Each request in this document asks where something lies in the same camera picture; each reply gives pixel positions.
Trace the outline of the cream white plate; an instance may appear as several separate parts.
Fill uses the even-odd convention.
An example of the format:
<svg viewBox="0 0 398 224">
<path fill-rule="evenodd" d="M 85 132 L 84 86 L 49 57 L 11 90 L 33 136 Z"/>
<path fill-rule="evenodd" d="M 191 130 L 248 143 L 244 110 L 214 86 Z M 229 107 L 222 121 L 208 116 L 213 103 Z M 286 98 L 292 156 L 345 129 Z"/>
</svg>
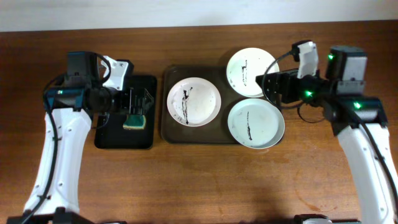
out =
<svg viewBox="0 0 398 224">
<path fill-rule="evenodd" d="M 275 58 L 259 48 L 245 48 L 236 52 L 226 67 L 226 77 L 232 89 L 248 98 L 264 96 L 256 83 L 257 76 L 263 76 Z"/>
</svg>

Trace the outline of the pink plate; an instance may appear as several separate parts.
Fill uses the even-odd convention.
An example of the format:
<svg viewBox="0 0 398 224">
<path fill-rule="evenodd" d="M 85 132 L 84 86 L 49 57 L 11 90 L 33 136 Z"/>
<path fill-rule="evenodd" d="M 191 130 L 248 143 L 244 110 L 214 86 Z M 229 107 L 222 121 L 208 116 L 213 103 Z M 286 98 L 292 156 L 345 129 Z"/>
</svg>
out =
<svg viewBox="0 0 398 224">
<path fill-rule="evenodd" d="M 190 77 L 180 80 L 170 89 L 166 106 L 178 123 L 199 127 L 216 118 L 221 109 L 221 95 L 210 81 Z"/>
</svg>

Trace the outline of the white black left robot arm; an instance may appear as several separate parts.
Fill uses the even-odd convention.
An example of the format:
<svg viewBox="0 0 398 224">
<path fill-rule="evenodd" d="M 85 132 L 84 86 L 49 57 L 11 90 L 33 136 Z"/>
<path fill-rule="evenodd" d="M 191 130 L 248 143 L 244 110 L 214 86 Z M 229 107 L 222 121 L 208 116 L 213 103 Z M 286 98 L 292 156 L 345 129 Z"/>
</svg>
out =
<svg viewBox="0 0 398 224">
<path fill-rule="evenodd" d="M 153 76 L 133 75 L 129 60 L 70 52 L 67 71 L 42 93 L 45 141 L 37 178 L 23 214 L 8 223 L 86 223 L 78 181 L 90 131 L 100 149 L 148 149 L 153 144 Z"/>
</svg>

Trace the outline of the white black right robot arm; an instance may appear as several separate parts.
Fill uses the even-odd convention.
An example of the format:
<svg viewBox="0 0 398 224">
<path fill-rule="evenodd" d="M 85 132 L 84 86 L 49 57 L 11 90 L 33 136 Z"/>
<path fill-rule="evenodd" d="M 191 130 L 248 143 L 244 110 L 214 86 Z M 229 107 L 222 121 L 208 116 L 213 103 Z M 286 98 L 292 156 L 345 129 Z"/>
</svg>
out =
<svg viewBox="0 0 398 224">
<path fill-rule="evenodd" d="M 303 104 L 323 108 L 348 160 L 358 194 L 361 223 L 397 223 L 397 171 L 392 160 L 388 120 L 379 98 L 364 95 L 367 53 L 358 47 L 330 49 L 324 78 L 315 44 L 301 41 L 275 59 L 289 55 L 298 68 L 266 70 L 255 77 L 266 99 L 281 108 Z"/>
</svg>

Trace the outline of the pale green plate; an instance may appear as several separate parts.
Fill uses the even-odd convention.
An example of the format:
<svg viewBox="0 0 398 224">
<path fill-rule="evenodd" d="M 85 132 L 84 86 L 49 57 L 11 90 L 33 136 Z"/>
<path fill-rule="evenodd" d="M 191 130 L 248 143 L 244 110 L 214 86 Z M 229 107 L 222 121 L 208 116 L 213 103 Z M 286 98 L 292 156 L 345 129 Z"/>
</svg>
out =
<svg viewBox="0 0 398 224">
<path fill-rule="evenodd" d="M 248 98 L 230 110 L 228 129 L 234 139 L 251 149 L 267 149 L 281 142 L 285 133 L 282 113 L 268 101 Z"/>
</svg>

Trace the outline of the dark brown serving tray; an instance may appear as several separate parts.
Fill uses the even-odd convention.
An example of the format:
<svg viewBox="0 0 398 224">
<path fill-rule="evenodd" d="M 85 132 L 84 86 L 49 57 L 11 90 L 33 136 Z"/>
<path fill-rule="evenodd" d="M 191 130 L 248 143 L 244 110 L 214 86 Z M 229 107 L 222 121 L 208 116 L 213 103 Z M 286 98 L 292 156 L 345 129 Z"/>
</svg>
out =
<svg viewBox="0 0 398 224">
<path fill-rule="evenodd" d="M 196 128 L 180 124 L 167 109 L 167 95 L 179 81 L 189 78 L 204 78 L 217 87 L 221 95 L 221 109 L 216 118 Z M 228 129 L 228 114 L 231 108 L 245 99 L 236 93 L 227 81 L 226 67 L 172 65 L 163 76 L 162 116 L 159 123 L 162 139 L 171 144 L 237 144 Z"/>
</svg>

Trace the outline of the black small tray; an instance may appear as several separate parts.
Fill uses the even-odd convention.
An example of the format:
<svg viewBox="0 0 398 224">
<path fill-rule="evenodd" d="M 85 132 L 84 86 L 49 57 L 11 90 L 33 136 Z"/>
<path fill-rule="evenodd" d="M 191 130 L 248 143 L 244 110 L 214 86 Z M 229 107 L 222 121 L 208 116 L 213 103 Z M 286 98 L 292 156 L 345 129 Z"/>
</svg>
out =
<svg viewBox="0 0 398 224">
<path fill-rule="evenodd" d="M 124 81 L 127 88 L 146 88 L 154 98 L 151 109 L 146 110 L 146 126 L 142 130 L 127 130 L 123 123 L 129 114 L 102 115 L 98 118 L 99 128 L 95 133 L 95 146 L 99 149 L 150 149 L 154 141 L 157 79 L 152 75 L 128 76 Z"/>
</svg>

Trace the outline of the green and yellow sponge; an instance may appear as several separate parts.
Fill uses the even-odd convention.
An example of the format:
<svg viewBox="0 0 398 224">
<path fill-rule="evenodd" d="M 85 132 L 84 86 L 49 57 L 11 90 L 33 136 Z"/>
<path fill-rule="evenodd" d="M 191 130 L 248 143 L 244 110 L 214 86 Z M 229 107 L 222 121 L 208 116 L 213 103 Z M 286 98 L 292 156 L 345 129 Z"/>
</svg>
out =
<svg viewBox="0 0 398 224">
<path fill-rule="evenodd" d="M 146 126 L 146 117 L 144 115 L 130 114 L 123 123 L 123 128 L 127 130 L 142 130 Z"/>
</svg>

